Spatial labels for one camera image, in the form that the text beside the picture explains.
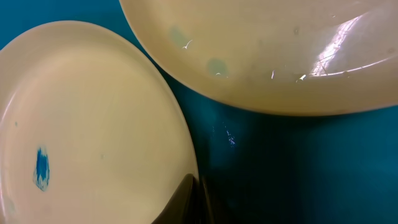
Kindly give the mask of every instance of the oval plate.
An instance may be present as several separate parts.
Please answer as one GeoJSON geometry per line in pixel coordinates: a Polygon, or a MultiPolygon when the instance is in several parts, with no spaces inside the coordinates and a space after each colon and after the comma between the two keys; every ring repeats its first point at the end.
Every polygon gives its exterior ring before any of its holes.
{"type": "Polygon", "coordinates": [[[149,55],[214,100],[299,116],[398,103],[397,1],[120,2],[149,55]]]}
{"type": "Polygon", "coordinates": [[[53,22],[0,52],[1,223],[150,223],[198,176],[182,112],[132,44],[53,22]]]}

